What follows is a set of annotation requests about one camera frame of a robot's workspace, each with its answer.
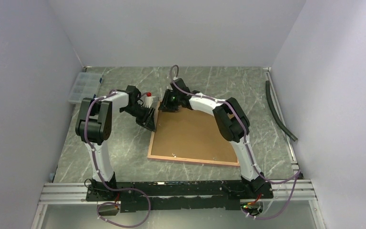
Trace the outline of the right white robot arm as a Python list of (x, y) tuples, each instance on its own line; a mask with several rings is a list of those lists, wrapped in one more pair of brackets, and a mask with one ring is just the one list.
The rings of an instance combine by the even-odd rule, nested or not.
[(212, 115), (221, 136), (234, 149), (240, 165), (244, 194), (249, 198), (260, 194), (265, 180), (261, 177), (263, 173), (250, 144), (250, 122), (238, 101), (233, 97), (224, 100), (190, 91), (181, 78), (173, 80), (170, 85), (172, 88), (166, 90), (158, 110), (174, 113), (182, 107)]

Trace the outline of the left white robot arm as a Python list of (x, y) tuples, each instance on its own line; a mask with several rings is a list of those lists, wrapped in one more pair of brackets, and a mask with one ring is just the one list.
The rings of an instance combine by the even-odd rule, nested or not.
[(91, 158), (91, 185), (99, 189), (98, 193), (103, 199), (114, 199), (118, 189), (107, 144), (112, 133), (113, 112), (126, 112), (135, 118), (137, 125), (154, 132), (158, 101), (158, 97), (150, 92), (141, 93), (132, 85), (127, 86), (125, 90), (111, 90), (102, 97), (82, 100), (75, 132), (87, 147)]

